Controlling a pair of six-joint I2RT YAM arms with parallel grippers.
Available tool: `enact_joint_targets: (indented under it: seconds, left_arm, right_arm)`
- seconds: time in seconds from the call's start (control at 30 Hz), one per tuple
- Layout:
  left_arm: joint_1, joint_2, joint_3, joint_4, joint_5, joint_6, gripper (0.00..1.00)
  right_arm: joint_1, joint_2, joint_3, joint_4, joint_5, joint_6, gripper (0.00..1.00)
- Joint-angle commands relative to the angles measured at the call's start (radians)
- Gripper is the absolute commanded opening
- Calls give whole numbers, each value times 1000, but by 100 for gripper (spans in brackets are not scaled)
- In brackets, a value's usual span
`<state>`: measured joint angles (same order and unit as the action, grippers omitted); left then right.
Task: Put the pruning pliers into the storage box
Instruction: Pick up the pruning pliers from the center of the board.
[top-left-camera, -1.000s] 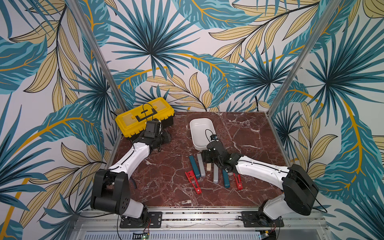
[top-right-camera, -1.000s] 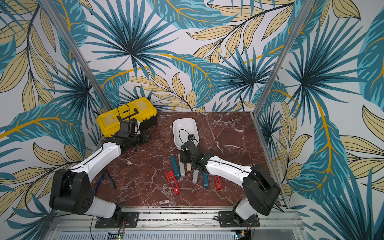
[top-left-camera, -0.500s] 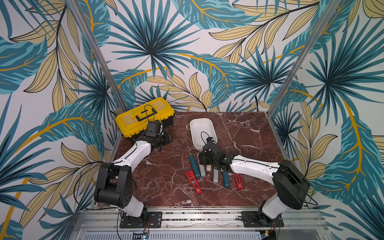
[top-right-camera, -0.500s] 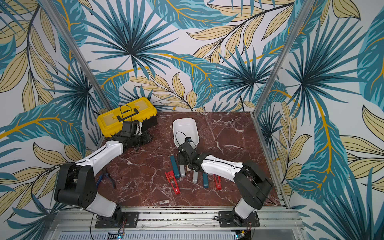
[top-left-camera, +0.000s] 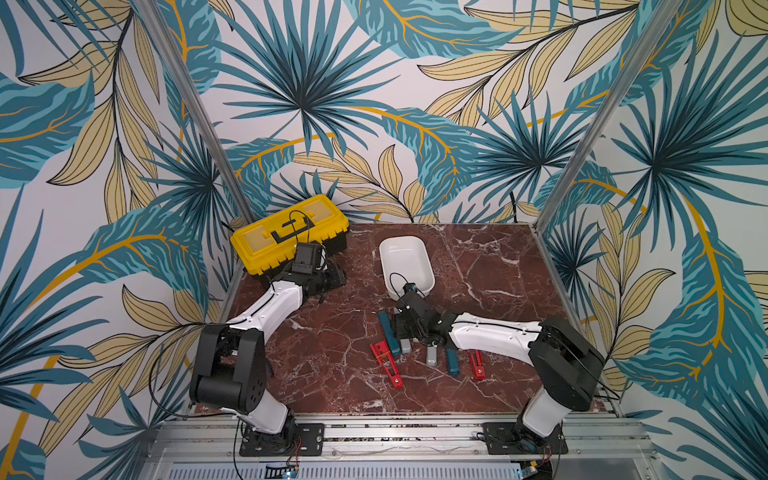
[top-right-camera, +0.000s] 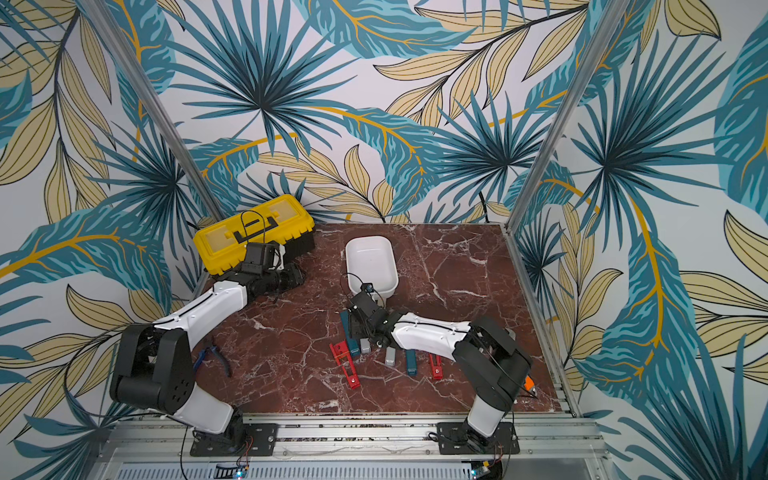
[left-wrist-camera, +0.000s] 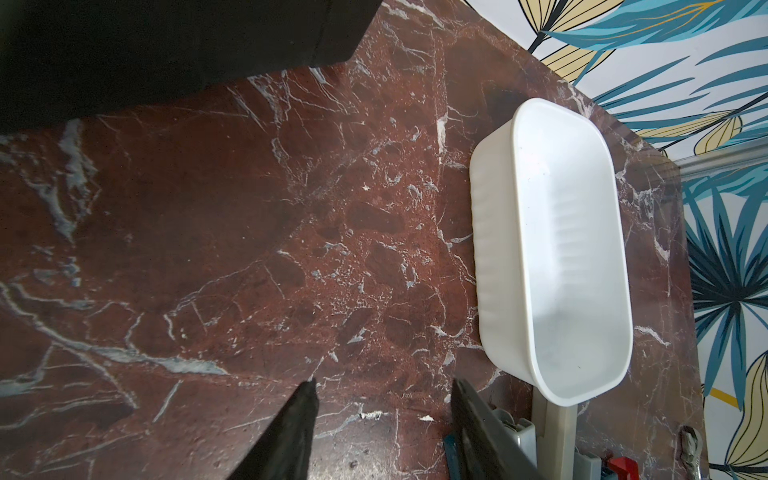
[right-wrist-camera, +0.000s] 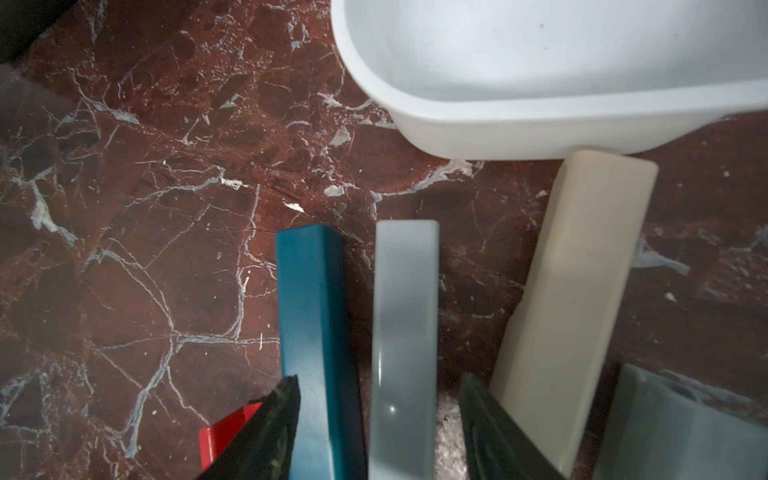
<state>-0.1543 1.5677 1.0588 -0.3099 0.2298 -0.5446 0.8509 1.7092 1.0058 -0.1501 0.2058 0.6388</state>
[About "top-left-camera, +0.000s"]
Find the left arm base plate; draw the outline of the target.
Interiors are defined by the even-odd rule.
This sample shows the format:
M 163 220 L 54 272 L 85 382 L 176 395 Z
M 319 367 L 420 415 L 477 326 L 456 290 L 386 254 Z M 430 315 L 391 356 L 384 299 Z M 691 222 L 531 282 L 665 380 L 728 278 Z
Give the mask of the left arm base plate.
M 240 427 L 239 455 L 251 457 L 322 455 L 325 425 L 323 423 L 295 424 L 288 422 L 277 434 L 261 433 L 248 425 Z

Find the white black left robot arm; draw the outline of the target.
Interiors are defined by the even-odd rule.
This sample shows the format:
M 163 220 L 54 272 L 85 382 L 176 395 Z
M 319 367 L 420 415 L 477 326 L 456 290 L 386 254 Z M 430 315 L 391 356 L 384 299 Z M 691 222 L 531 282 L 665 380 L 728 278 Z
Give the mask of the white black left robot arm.
M 289 269 L 239 316 L 208 326 L 200 335 L 190 399 L 239 417 L 251 430 L 276 435 L 289 410 L 267 391 L 266 343 L 305 301 L 346 283 L 343 270 L 328 265 L 311 274 Z

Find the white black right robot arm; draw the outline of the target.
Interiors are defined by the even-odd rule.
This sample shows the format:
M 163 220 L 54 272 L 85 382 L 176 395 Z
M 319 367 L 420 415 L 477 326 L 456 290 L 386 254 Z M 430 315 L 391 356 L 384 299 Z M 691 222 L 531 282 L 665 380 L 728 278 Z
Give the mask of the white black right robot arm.
M 589 410 L 606 359 L 568 320 L 512 322 L 440 313 L 413 291 L 400 296 L 396 309 L 393 329 L 400 338 L 503 355 L 534 368 L 541 387 L 516 420 L 514 443 L 541 445 L 569 413 Z

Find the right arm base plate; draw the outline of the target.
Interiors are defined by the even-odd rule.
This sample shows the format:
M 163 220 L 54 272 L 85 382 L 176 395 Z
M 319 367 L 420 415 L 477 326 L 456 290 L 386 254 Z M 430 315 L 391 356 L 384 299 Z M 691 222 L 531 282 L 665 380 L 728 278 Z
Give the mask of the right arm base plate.
M 518 422 L 486 422 L 476 438 L 486 445 L 489 455 L 547 457 L 569 451 L 561 425 L 556 425 L 548 436 L 540 437 Z

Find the white plastic storage box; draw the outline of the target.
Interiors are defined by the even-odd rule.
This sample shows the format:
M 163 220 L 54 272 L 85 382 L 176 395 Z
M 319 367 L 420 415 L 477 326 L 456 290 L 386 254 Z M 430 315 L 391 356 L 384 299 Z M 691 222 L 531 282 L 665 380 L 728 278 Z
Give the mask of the white plastic storage box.
M 425 243 L 416 236 L 400 236 L 383 240 L 379 254 L 385 285 L 392 300 L 404 294 L 406 283 L 414 283 L 428 296 L 436 280 Z

